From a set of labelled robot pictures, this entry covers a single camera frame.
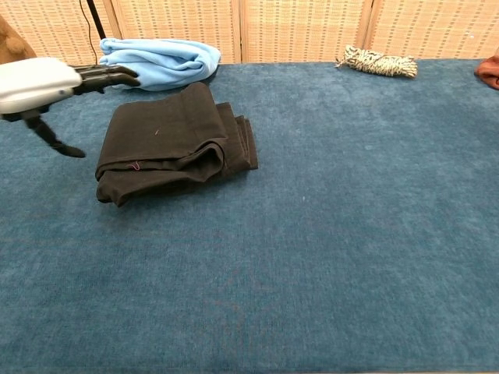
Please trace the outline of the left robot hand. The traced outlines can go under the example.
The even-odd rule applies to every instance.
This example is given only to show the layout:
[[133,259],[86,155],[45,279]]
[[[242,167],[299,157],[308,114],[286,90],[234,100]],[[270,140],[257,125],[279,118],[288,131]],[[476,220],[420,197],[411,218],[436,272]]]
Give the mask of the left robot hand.
[[50,106],[107,86],[140,85],[138,74],[120,65],[68,65],[52,57],[28,58],[1,65],[1,119],[23,121],[58,153],[75,158],[86,154],[58,139],[42,115]]

